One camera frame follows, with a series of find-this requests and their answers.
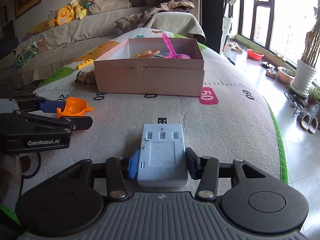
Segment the orange plastic fish toy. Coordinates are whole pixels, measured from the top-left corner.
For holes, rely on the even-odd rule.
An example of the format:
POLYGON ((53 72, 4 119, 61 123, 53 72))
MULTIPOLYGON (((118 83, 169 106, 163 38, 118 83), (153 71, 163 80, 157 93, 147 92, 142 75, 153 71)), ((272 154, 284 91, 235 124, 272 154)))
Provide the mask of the orange plastic fish toy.
POLYGON ((88 102, 81 98, 70 97, 66 100, 64 109, 57 108, 57 117, 63 116, 84 116, 87 112, 92 112, 93 107, 89 107, 88 102))

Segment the white blue-grey plastic block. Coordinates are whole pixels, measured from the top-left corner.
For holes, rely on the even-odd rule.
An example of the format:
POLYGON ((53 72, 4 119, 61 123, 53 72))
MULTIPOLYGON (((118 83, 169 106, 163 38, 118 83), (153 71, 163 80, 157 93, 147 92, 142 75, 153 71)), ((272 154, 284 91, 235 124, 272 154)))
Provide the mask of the white blue-grey plastic block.
POLYGON ((158 118, 144 124, 137 182, 142 187, 184 187, 188 181, 183 126, 158 118))

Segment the pink plastic strainer scoop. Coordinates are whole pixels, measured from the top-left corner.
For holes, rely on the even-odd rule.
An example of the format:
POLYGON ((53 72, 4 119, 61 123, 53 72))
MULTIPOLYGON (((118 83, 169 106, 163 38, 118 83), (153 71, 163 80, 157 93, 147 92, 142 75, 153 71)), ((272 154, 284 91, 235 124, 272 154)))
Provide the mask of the pink plastic strainer scoop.
POLYGON ((169 54, 164 57, 165 59, 191 59, 191 57, 187 54, 176 53, 176 50, 174 49, 172 43, 170 42, 166 34, 162 34, 162 38, 169 51, 169 54))

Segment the yellow sponge-like box toy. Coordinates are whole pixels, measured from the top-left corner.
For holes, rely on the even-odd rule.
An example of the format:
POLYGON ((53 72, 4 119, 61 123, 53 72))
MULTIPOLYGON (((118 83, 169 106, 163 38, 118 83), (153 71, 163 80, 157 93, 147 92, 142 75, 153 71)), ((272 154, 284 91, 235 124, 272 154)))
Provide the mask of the yellow sponge-like box toy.
POLYGON ((148 51, 145 51, 142 54, 136 54, 135 58, 150 58, 150 57, 153 57, 153 55, 156 55, 156 54, 159 54, 159 53, 160 53, 160 51, 158 49, 156 49, 156 50, 148 50, 148 51))

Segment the small doll figure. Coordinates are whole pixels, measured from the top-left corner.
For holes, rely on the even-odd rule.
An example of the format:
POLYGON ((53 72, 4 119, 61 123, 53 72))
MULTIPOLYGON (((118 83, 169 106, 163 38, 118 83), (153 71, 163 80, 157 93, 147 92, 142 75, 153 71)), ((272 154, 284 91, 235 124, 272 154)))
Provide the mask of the small doll figure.
POLYGON ((76 76, 76 80, 74 82, 77 85, 95 84, 96 80, 95 80, 94 72, 79 71, 76 76))

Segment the cartoon play mat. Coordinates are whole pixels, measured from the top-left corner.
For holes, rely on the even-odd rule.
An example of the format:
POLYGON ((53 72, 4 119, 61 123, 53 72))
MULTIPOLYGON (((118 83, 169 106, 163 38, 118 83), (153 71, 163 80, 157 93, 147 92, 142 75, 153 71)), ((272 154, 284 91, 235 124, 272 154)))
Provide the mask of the cartoon play mat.
POLYGON ((1 158, 1 214, 15 219, 20 194, 82 159, 102 163, 140 146, 144 124, 167 118, 181 124, 185 144, 200 156, 229 162, 244 159, 288 181, 283 143, 266 100, 224 56, 200 45, 204 84, 200 97, 104 94, 95 85, 77 85, 74 63, 35 90, 50 100, 83 98, 94 109, 93 125, 72 134, 69 148, 1 158))

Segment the yellow building brick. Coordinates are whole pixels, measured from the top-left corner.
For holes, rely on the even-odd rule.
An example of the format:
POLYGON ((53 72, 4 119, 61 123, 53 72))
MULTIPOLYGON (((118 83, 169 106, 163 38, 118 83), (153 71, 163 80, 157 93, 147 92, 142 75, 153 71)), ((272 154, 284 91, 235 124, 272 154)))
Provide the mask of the yellow building brick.
POLYGON ((82 63, 77 64, 77 65, 76 65, 76 69, 77 69, 77 70, 81 70, 82 68, 85 68, 85 67, 93 64, 93 62, 94 62, 94 61, 93 61, 92 59, 85 60, 85 61, 83 61, 82 63))

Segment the yellow duck plush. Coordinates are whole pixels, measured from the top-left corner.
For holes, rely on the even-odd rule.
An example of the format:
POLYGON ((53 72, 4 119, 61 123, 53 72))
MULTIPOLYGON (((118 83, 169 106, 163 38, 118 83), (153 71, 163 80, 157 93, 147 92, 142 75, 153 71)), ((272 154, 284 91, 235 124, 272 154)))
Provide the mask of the yellow duck plush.
POLYGON ((73 8, 70 5, 66 5, 57 12, 57 16, 55 18, 51 18, 39 23, 38 25, 31 28, 28 33, 39 34, 52 29, 55 26, 60 26, 71 22, 75 19, 74 14, 75 13, 73 8))

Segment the pair of slippers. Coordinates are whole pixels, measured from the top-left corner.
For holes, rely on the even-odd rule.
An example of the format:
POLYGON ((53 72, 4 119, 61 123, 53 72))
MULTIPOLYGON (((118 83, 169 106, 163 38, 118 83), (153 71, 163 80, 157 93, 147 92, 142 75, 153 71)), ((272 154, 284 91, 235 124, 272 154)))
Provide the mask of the pair of slippers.
POLYGON ((311 116, 309 113, 300 113, 299 122, 302 129, 308 131, 311 134, 315 134, 318 128, 318 119, 314 116, 311 116))

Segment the blue wet wipes pack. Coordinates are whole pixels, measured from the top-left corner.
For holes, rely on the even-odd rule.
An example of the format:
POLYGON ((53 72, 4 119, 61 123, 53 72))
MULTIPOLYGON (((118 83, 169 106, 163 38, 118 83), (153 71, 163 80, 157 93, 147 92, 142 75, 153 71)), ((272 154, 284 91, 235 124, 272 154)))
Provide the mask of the blue wet wipes pack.
POLYGON ((155 53, 152 55, 153 58, 158 58, 158 59, 170 59, 172 58, 172 55, 169 53, 155 53))

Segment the brown puffer jacket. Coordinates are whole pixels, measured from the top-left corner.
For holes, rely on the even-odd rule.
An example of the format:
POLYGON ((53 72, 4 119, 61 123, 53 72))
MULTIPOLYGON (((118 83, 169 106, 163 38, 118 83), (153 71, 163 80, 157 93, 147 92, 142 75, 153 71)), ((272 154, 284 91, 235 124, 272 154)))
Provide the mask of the brown puffer jacket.
POLYGON ((152 17, 160 12, 189 12, 195 9, 194 4, 189 0, 170 0, 163 2, 157 7, 145 10, 140 14, 123 16, 115 21, 116 27, 126 33, 136 28, 144 27, 152 17))

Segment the pink succulent pot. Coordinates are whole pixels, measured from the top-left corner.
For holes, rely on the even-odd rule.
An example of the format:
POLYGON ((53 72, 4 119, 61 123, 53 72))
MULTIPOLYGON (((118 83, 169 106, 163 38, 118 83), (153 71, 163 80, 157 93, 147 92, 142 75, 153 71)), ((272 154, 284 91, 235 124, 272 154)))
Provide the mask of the pink succulent pot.
POLYGON ((278 79, 289 85, 295 79, 295 73, 285 67, 278 67, 278 79))

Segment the red plastic basin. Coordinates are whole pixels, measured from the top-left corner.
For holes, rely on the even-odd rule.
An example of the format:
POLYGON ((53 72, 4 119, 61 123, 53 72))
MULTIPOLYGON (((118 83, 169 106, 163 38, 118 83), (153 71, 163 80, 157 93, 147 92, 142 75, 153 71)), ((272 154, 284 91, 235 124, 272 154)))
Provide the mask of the red plastic basin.
POLYGON ((264 57, 264 54, 254 49, 247 49, 247 57, 255 61, 260 61, 264 57))

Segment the white plant pot with bamboo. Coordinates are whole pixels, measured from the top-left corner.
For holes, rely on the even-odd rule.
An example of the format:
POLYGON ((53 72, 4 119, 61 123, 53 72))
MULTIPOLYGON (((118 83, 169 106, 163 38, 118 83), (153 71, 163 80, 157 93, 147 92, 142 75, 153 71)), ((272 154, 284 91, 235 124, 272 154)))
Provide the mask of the white plant pot with bamboo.
POLYGON ((302 57, 297 62, 295 79, 290 83, 290 88, 299 96, 307 98, 309 88, 317 74, 316 63, 319 59, 319 20, 311 31, 306 34, 305 48, 302 57))

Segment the white stick vacuum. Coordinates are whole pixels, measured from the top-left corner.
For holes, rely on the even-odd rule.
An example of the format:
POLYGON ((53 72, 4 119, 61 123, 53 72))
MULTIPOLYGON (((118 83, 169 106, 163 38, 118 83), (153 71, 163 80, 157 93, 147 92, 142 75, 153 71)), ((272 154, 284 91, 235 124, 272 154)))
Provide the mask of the white stick vacuum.
POLYGON ((235 3, 235 0, 224 0, 224 4, 223 4, 223 20, 222 20, 222 36, 221 36, 219 54, 222 54, 224 52, 227 36, 229 35, 230 29, 231 29, 231 24, 232 24, 232 18, 228 17, 228 16, 225 16, 227 5, 234 5, 234 3, 235 3))

